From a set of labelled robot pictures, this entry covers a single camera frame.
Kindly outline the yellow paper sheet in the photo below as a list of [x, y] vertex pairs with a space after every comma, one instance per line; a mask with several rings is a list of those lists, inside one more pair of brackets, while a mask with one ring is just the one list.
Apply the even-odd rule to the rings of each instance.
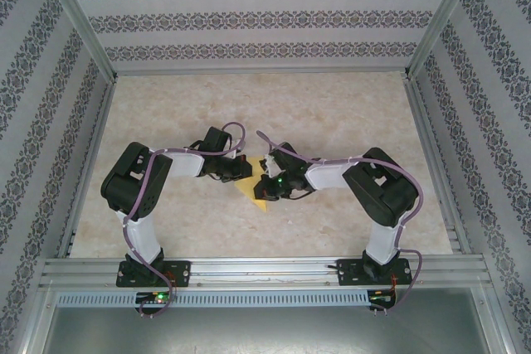
[[264, 171], [260, 165], [262, 158], [248, 157], [246, 159], [252, 167], [252, 174], [250, 177], [243, 178], [235, 182], [235, 187], [250, 199], [259, 209], [267, 212], [267, 205], [265, 200], [255, 198], [254, 187], [260, 182]]

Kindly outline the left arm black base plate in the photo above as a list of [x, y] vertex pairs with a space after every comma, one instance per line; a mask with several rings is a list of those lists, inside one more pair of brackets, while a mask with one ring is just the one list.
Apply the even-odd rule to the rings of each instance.
[[[160, 274], [171, 283], [173, 287], [186, 288], [189, 284], [191, 263], [189, 261], [164, 260]], [[136, 261], [122, 261], [116, 277], [116, 286], [119, 288], [162, 288], [167, 283], [152, 270]]]

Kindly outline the grey metal sheet panel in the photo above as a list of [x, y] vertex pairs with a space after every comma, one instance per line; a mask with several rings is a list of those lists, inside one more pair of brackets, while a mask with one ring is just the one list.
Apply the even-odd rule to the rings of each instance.
[[364, 308], [61, 308], [45, 354], [491, 354], [471, 313]]

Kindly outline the aluminium frame post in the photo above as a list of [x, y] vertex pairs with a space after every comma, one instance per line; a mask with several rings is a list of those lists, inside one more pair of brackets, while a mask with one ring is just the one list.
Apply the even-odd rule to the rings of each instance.
[[79, 1], [59, 1], [106, 80], [115, 82], [117, 73], [111, 65], [110, 59], [106, 55], [105, 49], [95, 34], [89, 18], [85, 15]]
[[439, 35], [450, 19], [451, 14], [459, 1], [460, 0], [441, 0], [441, 3], [436, 9], [431, 22], [428, 24], [426, 32], [420, 40], [412, 59], [402, 74], [404, 80], [410, 80], [418, 74], [418, 71], [422, 68], [425, 59], [436, 44]]

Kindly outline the aluminium mounting rail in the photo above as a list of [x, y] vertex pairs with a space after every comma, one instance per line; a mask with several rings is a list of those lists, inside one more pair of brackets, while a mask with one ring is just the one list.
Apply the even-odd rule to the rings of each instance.
[[[422, 265], [406, 257], [414, 273], [415, 287], [490, 287], [492, 278], [482, 255], [427, 255]], [[52, 290], [114, 289], [119, 259], [48, 259], [37, 287]], [[294, 258], [195, 258], [186, 276], [188, 288], [210, 290], [335, 289], [338, 271], [334, 257]]]

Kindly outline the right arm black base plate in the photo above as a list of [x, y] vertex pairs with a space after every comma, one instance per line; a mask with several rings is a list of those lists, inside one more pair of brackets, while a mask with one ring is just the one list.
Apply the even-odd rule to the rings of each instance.
[[340, 286], [391, 285], [392, 276], [398, 285], [408, 285], [412, 274], [407, 259], [395, 259], [390, 264], [380, 265], [371, 260], [338, 259], [336, 262]]

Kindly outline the aluminium side rail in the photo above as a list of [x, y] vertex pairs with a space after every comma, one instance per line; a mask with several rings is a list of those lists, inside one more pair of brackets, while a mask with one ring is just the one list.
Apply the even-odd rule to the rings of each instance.
[[471, 255], [473, 250], [470, 248], [458, 206], [446, 179], [446, 170], [436, 145], [436, 136], [431, 129], [419, 89], [416, 82], [407, 75], [403, 74], [402, 80], [452, 251], [454, 254]]
[[65, 218], [61, 223], [60, 235], [55, 240], [56, 247], [53, 252], [53, 258], [65, 258], [70, 255], [72, 241], [75, 239], [77, 228], [80, 222], [80, 215], [83, 210], [87, 192], [90, 187], [95, 160], [99, 151], [105, 124], [112, 105], [117, 78], [112, 80], [99, 98], [98, 108], [94, 112], [90, 121], [90, 131], [86, 140], [84, 152], [81, 154], [82, 159], [80, 168], [76, 174], [76, 184], [73, 186], [71, 194], [68, 196]]

